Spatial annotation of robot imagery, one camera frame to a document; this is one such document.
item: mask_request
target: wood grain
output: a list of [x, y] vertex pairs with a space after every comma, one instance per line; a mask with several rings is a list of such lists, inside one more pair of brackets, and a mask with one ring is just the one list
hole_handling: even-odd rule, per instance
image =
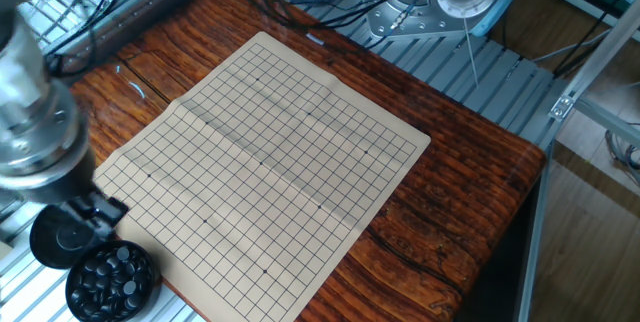
[[[259, 31], [432, 138], [299, 320], [452, 320], [545, 155], [382, 58], [339, 52], [355, 45], [335, 32], [314, 32], [322, 47], [245, 0], [191, 1], [118, 54], [119, 74], [101, 67], [74, 87], [97, 110], [92, 143], [100, 161]], [[144, 100], [129, 78], [144, 84]]]

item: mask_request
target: black cable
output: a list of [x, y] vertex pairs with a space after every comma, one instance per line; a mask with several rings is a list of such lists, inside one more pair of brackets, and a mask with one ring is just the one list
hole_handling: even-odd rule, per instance
[[[56, 50], [50, 52], [46, 56], [47, 58], [49, 58], [48, 65], [50, 66], [49, 73], [51, 76], [58, 77], [58, 78], [73, 77], [73, 76], [77, 76], [77, 75], [88, 72], [95, 65], [97, 60], [98, 46], [97, 46], [97, 40], [95, 37], [94, 27], [98, 22], [100, 22], [104, 18], [104, 16], [106, 16], [109, 12], [111, 12], [117, 6], [119, 0], [111, 0], [106, 5], [106, 7], [104, 7], [106, 1], [107, 0], [100, 0], [100, 3], [98, 3], [98, 6], [93, 11], [91, 16], [87, 18], [83, 26], [80, 29], [78, 29], [75, 33], [73, 33], [71, 36], [69, 36], [65, 41], [59, 44]], [[89, 39], [91, 41], [90, 42], [91, 50], [90, 50], [89, 56], [87, 57], [87, 61], [85, 65], [77, 69], [76, 71], [65, 72], [64, 61], [65, 61], [65, 58], [69, 56], [66, 54], [56, 53], [56, 51], [60, 50], [62, 47], [66, 46], [70, 41], [74, 40], [75, 38], [77, 38], [78, 36], [82, 35], [87, 31], [89, 32]]]
[[308, 6], [311, 6], [311, 7], [331, 6], [331, 7], [335, 8], [335, 9], [339, 9], [341, 11], [345, 11], [346, 12], [346, 11], [352, 11], [353, 9], [355, 9], [357, 7], [364, 6], [364, 5], [369, 4], [369, 3], [373, 3], [375, 1], [377, 1], [377, 0], [360, 1], [360, 2], [356, 3], [355, 5], [353, 5], [351, 7], [347, 7], [347, 8], [340, 7], [337, 4], [331, 3], [331, 2], [309, 1], [309, 2], [295, 2], [295, 3], [289, 2], [289, 3], [294, 5], [294, 6], [299, 6], [299, 5], [308, 5]]
[[[619, 0], [613, 0], [610, 3], [610, 6], [615, 6], [616, 3], [618, 3]], [[598, 26], [602, 23], [602, 21], [604, 20], [604, 18], [608, 15], [607, 12], [603, 12], [602, 15], [600, 16], [600, 18], [598, 18], [598, 20], [593, 24], [593, 26], [591, 26], [591, 28], [589, 29], [589, 31], [582, 37], [582, 39], [580, 39], [580, 42], [578, 42], [572, 49], [571, 51], [565, 55], [565, 57], [562, 59], [562, 61], [556, 66], [556, 68], [553, 70], [553, 75], [554, 77], [559, 77], [562, 74], [559, 73], [560, 69], [564, 67], [564, 64], [567, 63], [567, 61], [569, 61], [569, 58], [571, 58], [571, 56], [574, 55], [574, 53], [576, 53], [576, 51], [578, 49], [580, 49], [580, 47], [582, 46], [582, 44], [587, 40], [587, 38], [589, 38], [589, 36], [593, 33], [593, 31], [596, 30], [596, 28], [598, 28]], [[572, 63], [573, 65], [576, 65], [577, 63], [580, 63], [581, 60], [578, 60], [578, 62]]]
[[[247, 1], [254, 7], [258, 8], [262, 13], [264, 13], [271, 19], [275, 20], [282, 26], [285, 26], [291, 29], [308, 31], [309, 29], [336, 29], [336, 28], [350, 25], [355, 21], [357, 21], [358, 19], [360, 19], [361, 17], [363, 17], [365, 14], [367, 14], [371, 10], [373, 10], [374, 8], [376, 8], [377, 6], [387, 2], [388, 0], [377, 0], [375, 3], [365, 8], [358, 9], [349, 13], [345, 13], [342, 16], [335, 17], [328, 21], [317, 22], [314, 24], [303, 24], [295, 19], [291, 19], [287, 16], [283, 16], [278, 11], [276, 11], [275, 8], [273, 8], [273, 6], [271, 6], [271, 4], [268, 3], [266, 0], [262, 0], [262, 2], [265, 4], [264, 8], [260, 6], [255, 0], [247, 0]], [[288, 3], [284, 0], [278, 0], [278, 1], [280, 1], [281, 5], [285, 5], [286, 3]]]
[[76, 32], [74, 32], [71, 36], [67, 37], [64, 41], [62, 41], [60, 44], [58, 44], [56, 46], [56, 48], [52, 51], [50, 51], [49, 53], [47, 53], [47, 56], [55, 56], [57, 55], [57, 51], [61, 50], [64, 46], [68, 45], [71, 41], [73, 41], [75, 38], [77, 38], [78, 36], [80, 36], [82, 33], [84, 33], [86, 31], [86, 27], [88, 25], [90, 25], [92, 23], [92, 21], [94, 21], [98, 14], [101, 12], [102, 6], [104, 5], [104, 3], [107, 0], [100, 0], [100, 2], [98, 2], [98, 5], [96, 7], [96, 9], [93, 11], [93, 13], [91, 14], [91, 16], [89, 16], [87, 18], [87, 20], [85, 21], [85, 23], [82, 25], [82, 27], [80, 27]]

